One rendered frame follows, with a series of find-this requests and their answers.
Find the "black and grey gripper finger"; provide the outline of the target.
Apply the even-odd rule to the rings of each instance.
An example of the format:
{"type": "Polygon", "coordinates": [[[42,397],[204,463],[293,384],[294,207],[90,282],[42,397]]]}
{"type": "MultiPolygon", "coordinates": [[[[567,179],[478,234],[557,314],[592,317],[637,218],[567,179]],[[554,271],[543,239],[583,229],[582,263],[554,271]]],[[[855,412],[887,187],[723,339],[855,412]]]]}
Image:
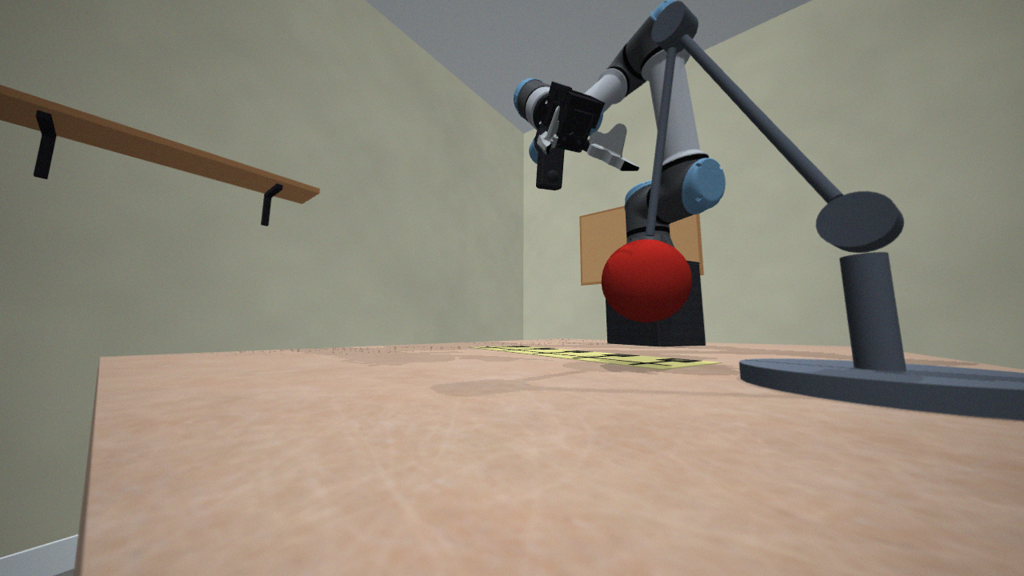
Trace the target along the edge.
{"type": "Polygon", "coordinates": [[[581,145],[579,149],[596,159],[603,160],[610,166],[617,167],[621,171],[638,171],[640,167],[622,157],[626,134],[628,134],[628,129],[624,124],[618,123],[610,129],[608,134],[595,131],[590,139],[587,139],[585,145],[581,145]]]}
{"type": "Polygon", "coordinates": [[[558,136],[556,135],[559,125],[559,120],[558,120],[559,111],[560,111],[560,106],[556,108],[554,112],[554,116],[551,121],[549,129],[538,128],[537,133],[535,134],[535,139],[534,139],[535,145],[540,146],[544,154],[549,154],[549,152],[551,152],[551,147],[556,147],[556,145],[559,145],[561,141],[561,139],[559,139],[558,136]]]}

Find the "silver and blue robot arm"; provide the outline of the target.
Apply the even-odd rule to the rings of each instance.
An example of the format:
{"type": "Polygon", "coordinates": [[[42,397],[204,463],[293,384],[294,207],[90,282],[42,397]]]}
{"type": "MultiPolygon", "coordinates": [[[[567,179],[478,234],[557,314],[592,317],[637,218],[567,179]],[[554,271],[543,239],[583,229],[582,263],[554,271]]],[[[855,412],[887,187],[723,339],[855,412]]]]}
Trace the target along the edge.
{"type": "MultiPolygon", "coordinates": [[[[586,95],[605,102],[598,124],[595,129],[591,128],[589,136],[598,131],[603,113],[612,106],[612,102],[622,101],[646,81],[650,81],[656,129],[658,128],[666,52],[654,42],[651,31],[656,18],[672,2],[676,1],[665,0],[651,12],[650,17],[618,51],[610,68],[604,70],[598,82],[586,91],[586,95]]],[[[689,54],[686,49],[676,54],[654,236],[645,236],[651,188],[651,180],[646,180],[645,183],[631,187],[626,194],[626,239],[628,239],[626,243],[640,239],[654,239],[674,246],[670,240],[670,223],[712,208],[719,203],[725,192],[726,179],[723,169],[720,168],[719,162],[710,159],[699,147],[694,108],[686,76],[685,63],[688,59],[689,54]]],[[[534,128],[535,102],[548,94],[551,85],[542,83],[540,79],[527,78],[515,89],[515,108],[534,128]]],[[[528,154],[535,164],[538,164],[535,187],[545,190],[561,189],[565,152],[566,150],[559,147],[551,147],[551,152],[544,154],[534,140],[528,147],[528,154]]]]}

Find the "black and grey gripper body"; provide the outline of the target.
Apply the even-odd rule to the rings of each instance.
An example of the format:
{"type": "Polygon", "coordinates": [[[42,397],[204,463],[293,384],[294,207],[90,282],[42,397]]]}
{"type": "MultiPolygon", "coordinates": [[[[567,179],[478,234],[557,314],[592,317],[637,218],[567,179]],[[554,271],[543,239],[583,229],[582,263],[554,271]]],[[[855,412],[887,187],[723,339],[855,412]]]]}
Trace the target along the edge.
{"type": "Polygon", "coordinates": [[[560,106],[556,135],[561,141],[556,147],[570,152],[582,152],[579,147],[585,145],[591,128],[596,128],[604,105],[605,102],[599,101],[594,96],[580,94],[569,86],[551,82],[549,93],[535,102],[535,128],[538,129],[543,124],[548,125],[546,129],[549,129],[554,112],[560,106]]]}

